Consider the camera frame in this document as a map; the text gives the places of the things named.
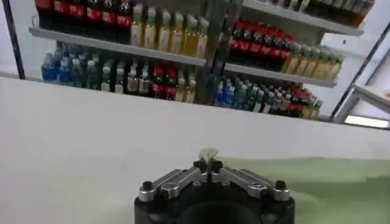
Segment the store shelf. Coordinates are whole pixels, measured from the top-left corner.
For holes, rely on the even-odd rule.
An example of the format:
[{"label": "store shelf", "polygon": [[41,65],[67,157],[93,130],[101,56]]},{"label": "store shelf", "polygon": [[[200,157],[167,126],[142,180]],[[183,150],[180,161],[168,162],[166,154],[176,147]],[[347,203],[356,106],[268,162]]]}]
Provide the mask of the store shelf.
[{"label": "store shelf", "polygon": [[286,19],[291,19],[300,23],[305,23],[315,27],[320,27],[333,33],[341,33],[341,34],[353,35],[353,36],[360,36],[363,34],[362,30],[355,29],[353,27],[344,26],[342,24],[313,17],[304,13],[299,13],[292,10],[284,9],[276,5],[263,3],[259,0],[244,0],[243,6],[261,12],[269,13],[272,15],[280,16]]},{"label": "store shelf", "polygon": [[203,66],[206,63],[205,59],[194,58],[179,54],[172,54],[163,51],[156,51],[142,47],[135,47],[126,44],[118,44],[114,42],[97,40],[94,38],[82,37],[67,33],[56,32],[52,30],[41,29],[39,27],[30,27],[30,33],[35,37],[42,37],[51,40],[63,41],[66,43],[79,44],[83,46],[96,47],[100,49],[122,52],[127,54],[139,55],[150,58],[158,58],[167,61],[174,61],[186,65]]},{"label": "store shelf", "polygon": [[239,72],[242,74],[250,74],[250,75],[256,75],[260,77],[266,77],[266,78],[272,78],[272,79],[279,79],[279,80],[286,80],[290,82],[299,82],[299,83],[306,83],[316,86],[323,86],[323,87],[329,87],[332,88],[336,85],[334,82],[324,81],[324,80],[317,80],[307,77],[302,77],[298,75],[290,75],[285,74],[281,72],[273,72],[268,71],[260,68],[252,68],[244,65],[236,65],[231,63],[225,64],[225,70],[231,71],[231,72]]}]

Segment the blue bottle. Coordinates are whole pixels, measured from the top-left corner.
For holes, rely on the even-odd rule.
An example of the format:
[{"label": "blue bottle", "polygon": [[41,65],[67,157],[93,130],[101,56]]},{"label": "blue bottle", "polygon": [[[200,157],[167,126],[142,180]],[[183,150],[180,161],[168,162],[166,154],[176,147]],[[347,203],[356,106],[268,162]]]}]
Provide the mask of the blue bottle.
[{"label": "blue bottle", "polygon": [[41,67],[42,79],[44,81],[52,82],[57,79],[57,70],[52,62],[53,55],[51,53],[47,53]]}]

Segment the water bottle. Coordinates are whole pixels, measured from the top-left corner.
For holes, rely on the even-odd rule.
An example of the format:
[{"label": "water bottle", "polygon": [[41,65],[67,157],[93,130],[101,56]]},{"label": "water bottle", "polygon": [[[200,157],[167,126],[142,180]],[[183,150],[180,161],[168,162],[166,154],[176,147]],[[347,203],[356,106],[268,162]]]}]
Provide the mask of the water bottle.
[{"label": "water bottle", "polygon": [[60,83],[61,85],[65,85],[65,86],[73,86],[71,69],[69,68],[69,64],[67,60],[61,61]]},{"label": "water bottle", "polygon": [[53,65],[53,55],[51,53],[46,54],[41,71],[42,79],[44,81],[52,82],[57,79],[57,70]]}]

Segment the white bottle cap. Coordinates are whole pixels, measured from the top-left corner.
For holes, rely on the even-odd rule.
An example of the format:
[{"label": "white bottle cap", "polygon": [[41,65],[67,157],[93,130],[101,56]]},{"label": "white bottle cap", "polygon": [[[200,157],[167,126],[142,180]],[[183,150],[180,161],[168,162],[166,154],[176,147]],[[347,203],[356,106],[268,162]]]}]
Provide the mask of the white bottle cap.
[{"label": "white bottle cap", "polygon": [[88,61],[88,66],[95,66],[95,62],[93,60]]},{"label": "white bottle cap", "polygon": [[111,72],[110,67],[107,67],[107,66],[103,67],[103,73],[110,73],[110,72]]}]

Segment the red-labeled bottle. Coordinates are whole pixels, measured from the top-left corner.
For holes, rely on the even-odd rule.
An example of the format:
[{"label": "red-labeled bottle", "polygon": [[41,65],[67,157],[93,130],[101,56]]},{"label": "red-labeled bottle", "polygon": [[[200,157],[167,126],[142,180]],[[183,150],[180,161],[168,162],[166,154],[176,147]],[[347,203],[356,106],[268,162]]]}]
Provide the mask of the red-labeled bottle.
[{"label": "red-labeled bottle", "polygon": [[54,28],[67,32],[69,31],[69,4],[67,0],[54,0]]},{"label": "red-labeled bottle", "polygon": [[87,17],[87,0],[69,0],[69,17],[71,31],[84,33]]},{"label": "red-labeled bottle", "polygon": [[116,14],[116,23],[118,25],[117,42],[130,44],[130,25],[132,23],[133,4],[130,0],[121,0]]},{"label": "red-labeled bottle", "polygon": [[115,41],[116,38],[116,11],[115,0],[103,0],[102,4],[102,38]]},{"label": "red-labeled bottle", "polygon": [[39,25],[44,29],[52,28],[53,5],[52,0],[35,0],[39,15]]},{"label": "red-labeled bottle", "polygon": [[92,37],[100,37],[102,29],[102,0],[87,1],[87,30]]}]

